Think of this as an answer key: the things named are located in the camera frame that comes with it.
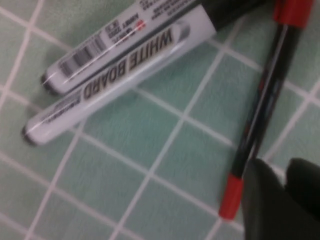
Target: black object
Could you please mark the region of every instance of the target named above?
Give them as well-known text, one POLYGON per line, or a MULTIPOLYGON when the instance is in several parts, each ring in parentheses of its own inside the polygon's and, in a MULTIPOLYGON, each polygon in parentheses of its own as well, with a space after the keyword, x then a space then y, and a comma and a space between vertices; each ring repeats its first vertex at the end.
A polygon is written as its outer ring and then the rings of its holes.
POLYGON ((319 240, 319 176, 319 167, 294 159, 284 188, 266 163, 250 161, 243 178, 245 240, 319 240))

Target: red marker cap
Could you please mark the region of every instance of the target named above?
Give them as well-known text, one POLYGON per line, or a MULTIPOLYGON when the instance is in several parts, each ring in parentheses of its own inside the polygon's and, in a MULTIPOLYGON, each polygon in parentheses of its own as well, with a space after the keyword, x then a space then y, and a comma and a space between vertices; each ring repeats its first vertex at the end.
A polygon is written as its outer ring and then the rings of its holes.
POLYGON ((228 177, 223 200, 219 209, 219 216, 225 220, 233 220, 239 209, 244 180, 233 176, 228 177))
POLYGON ((279 24, 305 28, 315 0, 276 0, 274 20, 279 24))

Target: whiteboard marker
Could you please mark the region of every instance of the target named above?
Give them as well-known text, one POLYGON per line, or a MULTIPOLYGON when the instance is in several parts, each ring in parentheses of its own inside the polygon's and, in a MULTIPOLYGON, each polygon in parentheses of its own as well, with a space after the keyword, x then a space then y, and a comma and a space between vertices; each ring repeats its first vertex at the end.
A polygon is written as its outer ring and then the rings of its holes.
POLYGON ((33 145, 44 145, 92 115, 214 35, 218 28, 210 16, 202 4, 196 6, 30 119, 22 130, 23 137, 33 145))
POLYGON ((41 78, 52 94, 65 95, 108 68, 147 39, 202 5, 214 22, 224 24, 262 0, 138 0, 98 32, 51 65, 41 78))

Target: green tile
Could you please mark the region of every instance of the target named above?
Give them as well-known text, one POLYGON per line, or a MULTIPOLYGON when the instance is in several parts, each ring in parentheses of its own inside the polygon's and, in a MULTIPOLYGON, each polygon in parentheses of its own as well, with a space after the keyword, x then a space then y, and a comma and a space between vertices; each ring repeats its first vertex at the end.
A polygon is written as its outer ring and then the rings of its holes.
POLYGON ((244 233, 223 223, 212 240, 245 240, 244 233))
POLYGON ((0 236, 3 240, 23 240, 24 236, 7 226, 5 223, 0 222, 0 236))
POLYGON ((286 88, 282 90, 260 148, 260 157, 262 157, 278 139, 279 134, 285 128, 302 102, 303 99, 291 90, 286 88))
POLYGON ((320 2, 315 1, 288 74, 289 80, 310 91, 320 76, 320 2))
POLYGON ((232 48, 246 57, 264 65, 276 33, 273 20, 273 3, 264 5, 249 14, 233 41, 232 48))
POLYGON ((156 173, 218 208, 234 153, 231 147, 185 124, 156 173))
POLYGON ((112 228, 51 195, 35 233, 48 240, 106 240, 112 228))
POLYGON ((46 69, 64 55, 64 51, 37 35, 31 35, 28 48, 11 89, 30 102, 45 108, 58 100, 48 94, 40 83, 46 69))
POLYGON ((0 162, 0 212, 2 214, 28 228, 45 192, 46 189, 42 185, 0 162))
POLYGON ((283 169, 292 158, 303 158, 320 165, 320 109, 310 105, 271 159, 283 169))
POLYGON ((123 234, 119 234, 115 240, 133 240, 133 238, 131 237, 128 237, 126 235, 123 235, 123 234))
POLYGON ((148 240, 203 240, 215 217, 150 182, 125 226, 148 240))
POLYGON ((217 34, 213 37, 214 40, 220 42, 220 43, 224 43, 229 34, 231 33, 232 29, 234 28, 235 24, 234 23, 231 23, 227 26, 225 26, 224 28, 222 28, 221 30, 219 30, 217 32, 217 34))
POLYGON ((81 140, 58 186, 99 213, 119 221, 143 179, 142 174, 81 140))
POLYGON ((84 132, 150 167, 178 118, 129 92, 89 118, 84 132))
POLYGON ((238 60, 225 56, 191 111, 191 116, 237 143, 260 75, 238 60))
POLYGON ((204 43, 145 81, 140 87, 183 111, 216 54, 214 47, 204 43))
POLYGON ((0 112, 0 150, 37 174, 51 180, 62 160, 73 134, 65 133, 44 146, 28 145, 21 130, 35 113, 7 98, 0 112))
POLYGON ((0 84, 5 84, 23 41, 25 29, 0 15, 0 84))
POLYGON ((0 7, 9 10, 24 20, 29 20, 37 3, 38 0, 1 0, 0 7))
POLYGON ((133 3, 134 0, 45 1, 36 25, 76 46, 133 3))

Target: barcode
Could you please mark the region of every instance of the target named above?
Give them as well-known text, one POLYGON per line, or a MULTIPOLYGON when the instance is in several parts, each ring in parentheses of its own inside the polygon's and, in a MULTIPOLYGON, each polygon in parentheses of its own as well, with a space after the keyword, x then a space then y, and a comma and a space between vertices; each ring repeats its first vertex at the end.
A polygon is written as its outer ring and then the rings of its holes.
POLYGON ((75 72, 88 64, 94 58, 100 56, 105 50, 107 50, 107 46, 101 37, 97 35, 70 58, 61 62, 59 67, 63 74, 70 78, 75 72))

